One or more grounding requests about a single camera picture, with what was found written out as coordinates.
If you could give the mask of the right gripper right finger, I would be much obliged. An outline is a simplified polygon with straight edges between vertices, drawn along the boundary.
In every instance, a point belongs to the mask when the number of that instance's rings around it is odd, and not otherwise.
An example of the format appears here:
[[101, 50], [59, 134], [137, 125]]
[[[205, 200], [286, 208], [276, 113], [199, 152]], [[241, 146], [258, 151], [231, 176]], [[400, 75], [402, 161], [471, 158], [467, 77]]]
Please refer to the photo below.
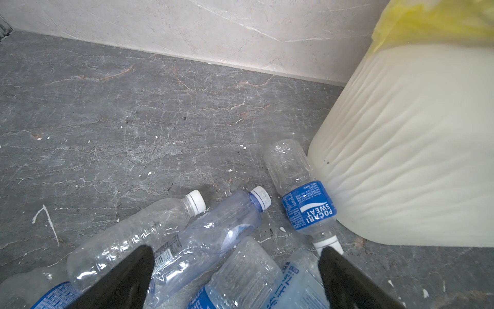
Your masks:
[[332, 247], [323, 249], [318, 267], [331, 308], [403, 308]]

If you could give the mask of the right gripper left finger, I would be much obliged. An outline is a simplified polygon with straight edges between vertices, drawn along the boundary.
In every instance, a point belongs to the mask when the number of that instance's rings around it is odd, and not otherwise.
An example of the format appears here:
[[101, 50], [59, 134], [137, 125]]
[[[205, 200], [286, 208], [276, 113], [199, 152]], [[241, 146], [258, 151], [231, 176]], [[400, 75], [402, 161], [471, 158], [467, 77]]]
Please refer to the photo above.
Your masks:
[[153, 250], [141, 245], [68, 307], [141, 309], [153, 269]]

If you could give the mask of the clear bottle white cap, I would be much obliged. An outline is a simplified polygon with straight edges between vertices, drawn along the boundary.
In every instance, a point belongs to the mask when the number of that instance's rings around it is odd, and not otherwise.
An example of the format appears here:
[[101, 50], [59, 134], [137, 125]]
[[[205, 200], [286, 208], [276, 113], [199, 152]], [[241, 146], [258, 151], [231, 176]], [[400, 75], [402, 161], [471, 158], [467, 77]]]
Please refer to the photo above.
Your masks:
[[102, 279], [141, 245], [156, 251], [189, 221], [206, 211], [198, 190], [184, 198], [165, 198], [98, 233], [68, 257], [66, 271], [72, 286], [83, 292]]

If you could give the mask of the clear bottle blue label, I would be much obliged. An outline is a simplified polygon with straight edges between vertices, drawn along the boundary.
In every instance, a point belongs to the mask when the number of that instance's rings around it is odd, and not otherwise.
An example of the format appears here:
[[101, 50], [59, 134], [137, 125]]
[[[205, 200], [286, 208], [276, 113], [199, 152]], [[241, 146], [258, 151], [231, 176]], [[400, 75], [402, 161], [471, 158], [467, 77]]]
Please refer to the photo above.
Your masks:
[[293, 139], [280, 140], [265, 151], [264, 161], [292, 227], [311, 238], [318, 254], [326, 247], [343, 254], [333, 230], [337, 208], [314, 177], [301, 145]]

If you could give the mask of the pocari sweat bottle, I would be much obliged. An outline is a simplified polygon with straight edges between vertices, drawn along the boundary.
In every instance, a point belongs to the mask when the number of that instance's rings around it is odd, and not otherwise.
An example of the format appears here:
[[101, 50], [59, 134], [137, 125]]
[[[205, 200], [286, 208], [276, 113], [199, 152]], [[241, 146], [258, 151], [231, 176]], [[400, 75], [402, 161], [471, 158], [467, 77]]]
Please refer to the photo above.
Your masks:
[[262, 308], [281, 275], [278, 264], [248, 236], [187, 307]]

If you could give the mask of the white bin with yellow bag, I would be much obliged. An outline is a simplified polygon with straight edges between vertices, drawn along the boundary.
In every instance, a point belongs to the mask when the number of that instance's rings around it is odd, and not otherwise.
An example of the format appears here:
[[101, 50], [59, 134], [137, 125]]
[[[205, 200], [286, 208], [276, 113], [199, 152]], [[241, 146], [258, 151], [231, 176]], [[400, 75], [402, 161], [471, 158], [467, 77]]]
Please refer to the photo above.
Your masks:
[[391, 1], [308, 151], [351, 232], [493, 246], [493, 2]]

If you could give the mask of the clear blue tinted bottle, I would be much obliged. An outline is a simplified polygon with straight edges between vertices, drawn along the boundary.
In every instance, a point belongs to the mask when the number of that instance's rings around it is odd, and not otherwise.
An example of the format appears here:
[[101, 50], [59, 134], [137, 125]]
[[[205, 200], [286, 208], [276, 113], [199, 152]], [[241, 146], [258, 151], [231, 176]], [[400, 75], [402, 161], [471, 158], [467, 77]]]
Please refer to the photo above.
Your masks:
[[318, 268], [319, 258], [311, 251], [294, 252], [282, 268], [263, 308], [330, 309]]

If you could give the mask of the small blue label bottle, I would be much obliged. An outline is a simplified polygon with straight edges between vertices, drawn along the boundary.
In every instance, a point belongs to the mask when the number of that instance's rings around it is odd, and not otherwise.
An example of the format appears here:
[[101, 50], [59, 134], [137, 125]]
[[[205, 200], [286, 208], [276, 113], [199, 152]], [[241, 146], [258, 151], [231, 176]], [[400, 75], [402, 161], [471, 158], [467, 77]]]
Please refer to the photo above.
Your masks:
[[16, 274], [1, 283], [1, 308], [67, 308], [79, 296], [64, 265]]

